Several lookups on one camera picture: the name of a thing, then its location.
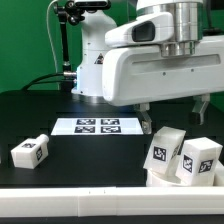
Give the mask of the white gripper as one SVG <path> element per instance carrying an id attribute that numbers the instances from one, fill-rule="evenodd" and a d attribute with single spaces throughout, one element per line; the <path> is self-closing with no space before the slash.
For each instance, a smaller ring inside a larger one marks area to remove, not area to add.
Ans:
<path id="1" fill-rule="evenodd" d="M 173 34 L 170 13 L 140 16 L 105 34 L 103 97 L 115 106 L 136 104 L 144 134 L 152 133 L 149 102 L 194 96 L 189 121 L 202 125 L 209 93 L 224 91 L 224 35 L 204 37 L 191 53 L 173 56 Z"/>

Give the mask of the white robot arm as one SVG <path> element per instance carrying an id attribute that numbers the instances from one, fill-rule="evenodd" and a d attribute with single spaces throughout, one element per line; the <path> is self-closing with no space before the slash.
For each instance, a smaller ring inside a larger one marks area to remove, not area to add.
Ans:
<path id="1" fill-rule="evenodd" d="M 202 34 L 203 0 L 137 0 L 137 18 L 122 26 L 104 14 L 109 0 L 74 4 L 85 20 L 73 94 L 134 106 L 147 134 L 155 101 L 192 96 L 192 120 L 203 122 L 210 95 L 224 91 L 224 35 Z"/>

